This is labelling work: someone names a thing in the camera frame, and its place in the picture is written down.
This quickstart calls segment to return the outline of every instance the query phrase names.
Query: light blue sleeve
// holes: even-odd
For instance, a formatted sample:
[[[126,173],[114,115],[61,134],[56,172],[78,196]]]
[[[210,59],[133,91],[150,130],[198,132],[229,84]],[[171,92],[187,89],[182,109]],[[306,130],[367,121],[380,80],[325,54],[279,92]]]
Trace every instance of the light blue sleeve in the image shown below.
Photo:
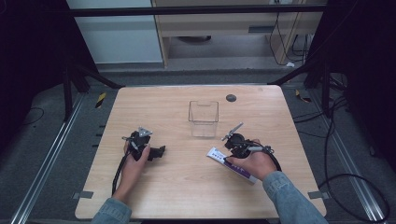
[[[125,203],[109,198],[105,201],[91,223],[128,223],[132,210]]]
[[[274,203],[282,224],[328,223],[282,172],[269,174],[262,181],[262,186]]]

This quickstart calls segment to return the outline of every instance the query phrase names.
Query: wall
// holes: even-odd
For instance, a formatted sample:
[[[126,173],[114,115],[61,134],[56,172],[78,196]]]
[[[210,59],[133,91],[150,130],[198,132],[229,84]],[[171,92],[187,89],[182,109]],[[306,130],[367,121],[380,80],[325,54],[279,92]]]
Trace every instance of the wall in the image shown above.
[[[151,7],[149,0],[67,0],[70,8]],[[99,70],[163,63],[153,16],[76,18]]]

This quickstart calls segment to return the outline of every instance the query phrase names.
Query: denim sleeve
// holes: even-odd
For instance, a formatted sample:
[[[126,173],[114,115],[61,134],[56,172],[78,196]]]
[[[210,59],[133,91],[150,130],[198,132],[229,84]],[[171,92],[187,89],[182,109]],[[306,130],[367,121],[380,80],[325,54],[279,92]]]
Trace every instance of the denim sleeve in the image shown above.
[[[132,210],[125,203],[109,198],[105,201],[91,223],[128,223]]]
[[[262,181],[262,186],[274,203],[282,224],[328,223],[282,172],[269,174]]]

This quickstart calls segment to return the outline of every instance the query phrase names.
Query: hand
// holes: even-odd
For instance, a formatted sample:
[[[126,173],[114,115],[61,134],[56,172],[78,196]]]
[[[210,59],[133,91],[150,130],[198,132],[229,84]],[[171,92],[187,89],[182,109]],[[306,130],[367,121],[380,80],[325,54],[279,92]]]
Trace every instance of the hand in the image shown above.
[[[124,152],[128,149],[128,141],[125,141]],[[128,155],[121,170],[121,179],[119,187],[114,192],[112,198],[117,199],[123,203],[127,203],[128,197],[132,189],[136,185],[140,175],[143,172],[146,161],[149,157],[150,147],[146,145],[143,149],[142,157],[136,161],[132,155]]]
[[[260,143],[259,139],[254,139],[253,142]],[[228,162],[239,166],[248,171],[254,177],[263,181],[272,172],[276,171],[276,166],[271,158],[263,152],[250,152],[250,155],[244,159],[236,157],[227,157]]]

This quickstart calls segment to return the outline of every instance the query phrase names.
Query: transparent box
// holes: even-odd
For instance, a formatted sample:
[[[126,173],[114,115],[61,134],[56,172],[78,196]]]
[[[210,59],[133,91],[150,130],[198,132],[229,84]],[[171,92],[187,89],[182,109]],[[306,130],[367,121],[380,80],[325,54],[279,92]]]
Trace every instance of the transparent box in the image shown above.
[[[219,122],[219,102],[190,101],[189,122],[192,136],[215,137]]]

